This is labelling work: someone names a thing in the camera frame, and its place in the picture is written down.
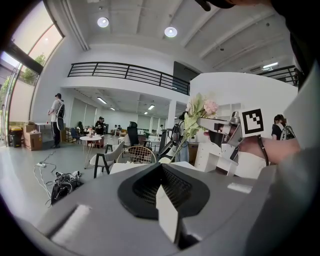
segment wire chair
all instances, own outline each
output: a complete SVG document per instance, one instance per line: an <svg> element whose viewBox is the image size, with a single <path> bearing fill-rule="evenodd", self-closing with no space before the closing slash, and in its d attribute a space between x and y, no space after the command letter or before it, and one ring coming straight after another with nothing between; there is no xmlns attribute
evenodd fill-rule
<svg viewBox="0 0 320 256"><path fill-rule="evenodd" d="M120 153L116 160L117 163L119 163L119 159L122 158L123 153L129 153L129 155L126 155L132 164L151 164L157 162L155 154L145 146L128 147Z"/></svg>

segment pink flower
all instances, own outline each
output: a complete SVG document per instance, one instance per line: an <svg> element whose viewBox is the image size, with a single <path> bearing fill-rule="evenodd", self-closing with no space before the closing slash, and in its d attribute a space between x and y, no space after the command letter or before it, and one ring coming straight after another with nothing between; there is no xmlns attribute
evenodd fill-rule
<svg viewBox="0 0 320 256"><path fill-rule="evenodd" d="M193 106L190 102L186 105L185 111L187 111L190 115L193 114Z"/></svg>
<svg viewBox="0 0 320 256"><path fill-rule="evenodd" d="M217 112L218 110L218 105L217 103L215 103L213 100L210 100L210 99L207 99L205 102L204 102L204 105L203 105L203 108L205 110L205 112L210 116L214 113Z"/></svg>

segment black metal railing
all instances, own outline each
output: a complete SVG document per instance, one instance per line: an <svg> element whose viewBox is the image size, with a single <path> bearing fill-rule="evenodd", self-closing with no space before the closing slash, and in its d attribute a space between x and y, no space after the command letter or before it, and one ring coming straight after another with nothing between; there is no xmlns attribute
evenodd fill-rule
<svg viewBox="0 0 320 256"><path fill-rule="evenodd" d="M285 66L270 71L262 72L257 75L264 76L267 78L273 78L282 82L288 83L293 86L299 85L298 74L295 71L295 66Z"/></svg>
<svg viewBox="0 0 320 256"><path fill-rule="evenodd" d="M151 68L118 62L72 63L68 78L108 77L134 80L189 95L190 83Z"/></svg>

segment trash bin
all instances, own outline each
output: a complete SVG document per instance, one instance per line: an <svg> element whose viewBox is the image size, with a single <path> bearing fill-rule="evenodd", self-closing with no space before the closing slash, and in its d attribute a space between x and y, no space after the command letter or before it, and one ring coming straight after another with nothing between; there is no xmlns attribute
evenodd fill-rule
<svg viewBox="0 0 320 256"><path fill-rule="evenodd" d="M23 130L20 127L12 127L10 132L10 138L12 141L12 146L14 148L21 147L21 137Z"/></svg>

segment bag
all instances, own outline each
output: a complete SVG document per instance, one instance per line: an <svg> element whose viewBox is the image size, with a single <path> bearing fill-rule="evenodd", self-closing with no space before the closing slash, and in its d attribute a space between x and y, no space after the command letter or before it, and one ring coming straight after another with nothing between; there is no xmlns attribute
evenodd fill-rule
<svg viewBox="0 0 320 256"><path fill-rule="evenodd" d="M284 127L281 123L278 123L277 126L282 130L281 136L280 136L280 141L291 140L296 137L296 135L290 125L286 125Z"/></svg>
<svg viewBox="0 0 320 256"><path fill-rule="evenodd" d="M179 132L180 125L176 123L172 128L172 135L171 135L171 141L173 142L173 145L176 146L177 142L180 138L180 132Z"/></svg>
<svg viewBox="0 0 320 256"><path fill-rule="evenodd" d="M64 129L64 117L66 115L65 113L65 104L61 101L61 105L59 106L59 109L56 112L56 126L59 131L62 131Z"/></svg>

